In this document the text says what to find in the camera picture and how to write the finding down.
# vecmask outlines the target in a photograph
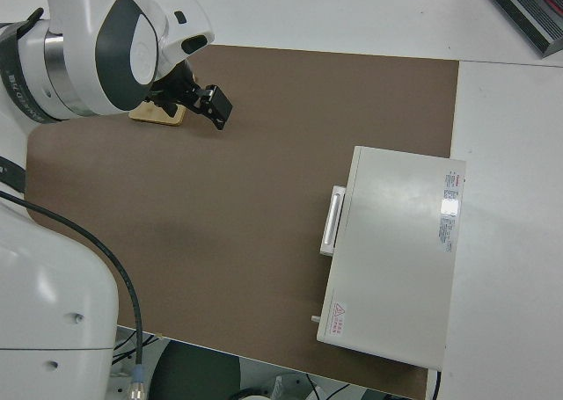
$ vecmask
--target brown mat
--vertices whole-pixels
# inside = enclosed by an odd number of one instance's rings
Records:
[[[423,398],[425,369],[320,343],[311,315],[330,267],[318,249],[331,190],[354,146],[449,156],[457,62],[210,47],[193,66],[235,106],[224,131],[189,114],[181,127],[41,127],[27,198],[106,241],[147,331]],[[120,324],[133,326],[120,293]]]

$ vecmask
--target warning label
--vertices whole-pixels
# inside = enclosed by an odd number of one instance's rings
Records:
[[[346,304],[342,302],[333,303],[331,310],[330,330],[331,336],[341,336],[344,331],[344,317],[346,316]]]
[[[438,238],[441,248],[446,252],[452,252],[456,242],[456,223],[460,207],[459,191],[462,184],[463,177],[456,171],[450,171],[444,178]]]

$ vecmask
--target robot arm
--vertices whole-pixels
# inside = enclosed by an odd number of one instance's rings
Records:
[[[214,39],[197,2],[187,0],[170,10],[153,0],[48,4],[51,19],[39,20],[38,14],[25,32],[11,30],[19,33],[18,87],[29,90],[43,121],[123,113],[152,100],[170,115],[175,104],[185,105],[223,128],[229,100],[214,85],[200,88],[186,62]],[[8,34],[4,31],[3,39]],[[12,97],[30,115],[17,98]]]
[[[50,19],[38,9],[0,23],[0,398],[102,399],[117,287],[92,251],[12,206],[31,205],[21,200],[27,136],[38,123],[123,113],[144,100],[168,113],[183,104],[221,129],[231,104],[214,85],[200,88],[186,61],[214,38],[195,1],[170,10],[153,0],[48,4]],[[140,319],[136,325],[142,353]],[[135,399],[143,397],[140,356]],[[33,381],[26,390],[22,378]]]

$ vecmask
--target screw hole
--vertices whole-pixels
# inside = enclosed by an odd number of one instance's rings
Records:
[[[48,360],[43,364],[43,367],[45,368],[46,371],[52,372],[59,367],[59,364],[54,360]]]

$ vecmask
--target wooden block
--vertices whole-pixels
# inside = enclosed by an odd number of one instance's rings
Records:
[[[179,126],[184,120],[186,108],[183,105],[176,105],[178,110],[173,117],[170,117],[162,108],[155,105],[152,101],[143,101],[135,110],[129,112],[129,117],[136,121],[148,121],[158,125]]]

